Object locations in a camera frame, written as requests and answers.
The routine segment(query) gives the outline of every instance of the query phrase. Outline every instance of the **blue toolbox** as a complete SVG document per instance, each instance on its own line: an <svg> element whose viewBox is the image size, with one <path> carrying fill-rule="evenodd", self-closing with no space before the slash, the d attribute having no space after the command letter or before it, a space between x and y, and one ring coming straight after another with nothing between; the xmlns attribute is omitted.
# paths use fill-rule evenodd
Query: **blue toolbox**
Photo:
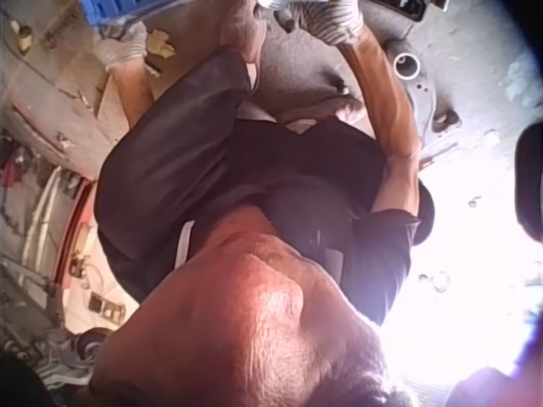
<svg viewBox="0 0 543 407"><path fill-rule="evenodd" d="M134 23L151 15L190 3L191 0L81 0L83 13L92 26Z"/></svg>

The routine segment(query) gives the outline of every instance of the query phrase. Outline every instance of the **striped glove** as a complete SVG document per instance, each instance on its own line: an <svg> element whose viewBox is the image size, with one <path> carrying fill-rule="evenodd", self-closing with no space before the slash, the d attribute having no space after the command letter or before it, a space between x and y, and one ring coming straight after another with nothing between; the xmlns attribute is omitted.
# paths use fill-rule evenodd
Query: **striped glove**
<svg viewBox="0 0 543 407"><path fill-rule="evenodd" d="M113 32L94 32L94 53L109 72L119 62L145 58L147 55L147 29L141 21L131 26L122 35Z"/></svg>
<svg viewBox="0 0 543 407"><path fill-rule="evenodd" d="M358 42L364 26L358 0L289 3L274 15L286 32L293 31L297 25L333 47Z"/></svg>

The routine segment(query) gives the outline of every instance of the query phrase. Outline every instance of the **dark shirt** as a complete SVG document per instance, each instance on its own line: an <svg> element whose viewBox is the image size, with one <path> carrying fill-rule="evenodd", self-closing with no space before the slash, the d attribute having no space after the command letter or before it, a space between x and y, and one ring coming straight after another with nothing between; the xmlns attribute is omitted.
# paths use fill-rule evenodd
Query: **dark shirt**
<svg viewBox="0 0 543 407"><path fill-rule="evenodd" d="M421 184L418 218L370 214L385 158L357 129L328 119L303 135L235 120L247 97L244 62L224 47L181 78L107 158L96 216L120 284L137 301L174 268L185 222L189 255L233 208L258 206L281 238L319 262L351 303L382 323L410 267L412 244L432 227Z"/></svg>

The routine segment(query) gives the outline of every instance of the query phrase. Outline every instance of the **man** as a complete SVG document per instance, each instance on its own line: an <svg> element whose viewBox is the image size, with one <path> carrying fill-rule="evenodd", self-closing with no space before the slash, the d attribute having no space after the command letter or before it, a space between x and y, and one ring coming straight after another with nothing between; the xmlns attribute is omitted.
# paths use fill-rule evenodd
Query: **man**
<svg viewBox="0 0 543 407"><path fill-rule="evenodd" d="M101 348L88 395L412 405L377 327L434 217L411 105L357 1L338 0L295 4L293 16L345 56L377 142L336 116L301 135L237 120L266 23L253 1L231 3L222 46L156 102L143 26L97 40L131 130L104 164L95 213L111 269L141 306Z"/></svg>

